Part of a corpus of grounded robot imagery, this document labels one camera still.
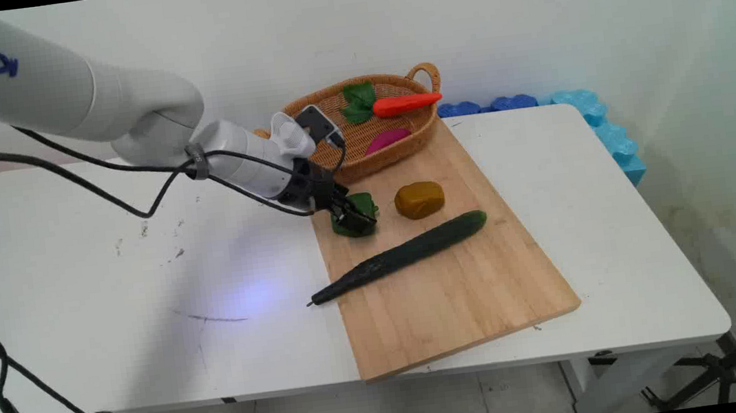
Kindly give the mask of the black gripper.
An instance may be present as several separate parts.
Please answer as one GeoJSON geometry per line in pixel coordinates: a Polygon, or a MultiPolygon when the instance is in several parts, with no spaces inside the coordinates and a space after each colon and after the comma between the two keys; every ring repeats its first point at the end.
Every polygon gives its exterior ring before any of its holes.
{"type": "Polygon", "coordinates": [[[286,188],[279,193],[280,204],[312,215],[318,211],[331,214],[333,232],[346,237],[372,234],[377,222],[377,206],[370,193],[347,195],[329,170],[311,160],[293,159],[293,173],[286,188]]]}

